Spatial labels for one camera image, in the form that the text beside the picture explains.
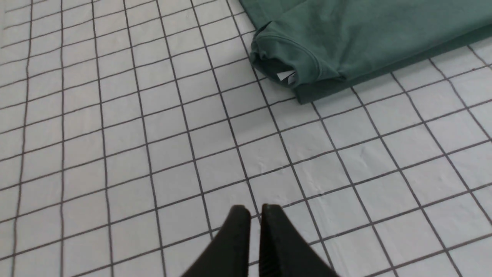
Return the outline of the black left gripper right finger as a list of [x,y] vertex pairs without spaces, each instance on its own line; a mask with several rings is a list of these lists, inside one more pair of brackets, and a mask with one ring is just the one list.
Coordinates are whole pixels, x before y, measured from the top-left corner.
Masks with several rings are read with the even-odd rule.
[[337,277],[302,238],[279,205],[264,204],[259,244],[261,277]]

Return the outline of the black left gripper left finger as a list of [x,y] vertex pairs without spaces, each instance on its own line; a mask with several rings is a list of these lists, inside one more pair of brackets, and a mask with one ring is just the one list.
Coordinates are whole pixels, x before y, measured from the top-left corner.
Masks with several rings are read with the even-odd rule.
[[234,205],[216,236],[184,277],[247,277],[251,214]]

